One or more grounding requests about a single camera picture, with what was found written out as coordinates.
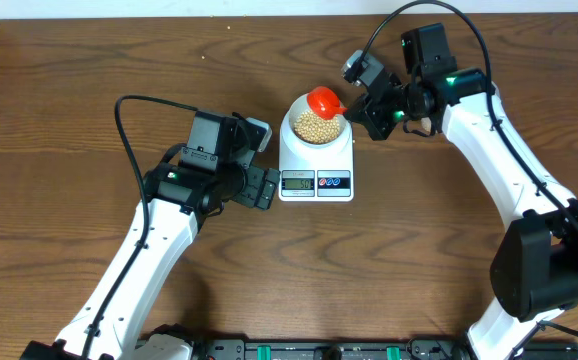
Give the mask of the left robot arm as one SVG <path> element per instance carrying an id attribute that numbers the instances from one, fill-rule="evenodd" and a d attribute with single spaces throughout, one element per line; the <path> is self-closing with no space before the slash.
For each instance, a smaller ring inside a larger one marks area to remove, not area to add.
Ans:
<path id="1" fill-rule="evenodd" d="M 141 200 L 118 252 L 82 309 L 53 344 L 30 342 L 25 359 L 194 359 L 192 342 L 140 332 L 173 266 L 227 202 L 269 209 L 275 169 L 254 166 L 268 124 L 198 111 L 188 142 L 172 146 L 139 177 Z"/>

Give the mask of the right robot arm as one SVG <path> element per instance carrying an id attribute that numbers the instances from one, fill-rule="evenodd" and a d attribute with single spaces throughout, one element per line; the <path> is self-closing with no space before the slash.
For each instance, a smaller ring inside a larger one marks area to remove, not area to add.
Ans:
<path id="1" fill-rule="evenodd" d="M 460 68 L 445 29 L 432 24 L 401 37 L 408 82 L 367 50 L 343 66 L 364 93 L 345 117 L 375 141 L 412 121 L 442 134 L 467 159 L 502 219 L 505 234 L 489 277 L 494 297 L 443 359 L 529 359 L 530 339 L 578 305 L 578 199 L 542 166 L 507 119 L 484 69 Z"/>

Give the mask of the red plastic measuring scoop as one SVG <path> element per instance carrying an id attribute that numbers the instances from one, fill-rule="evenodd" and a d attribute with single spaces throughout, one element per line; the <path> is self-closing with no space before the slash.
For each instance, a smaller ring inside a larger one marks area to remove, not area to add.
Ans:
<path id="1" fill-rule="evenodd" d="M 332 120 L 335 116 L 343 115 L 347 111 L 338 96 L 325 86 L 318 86 L 311 90 L 306 100 L 309 108 L 324 120 Z"/>

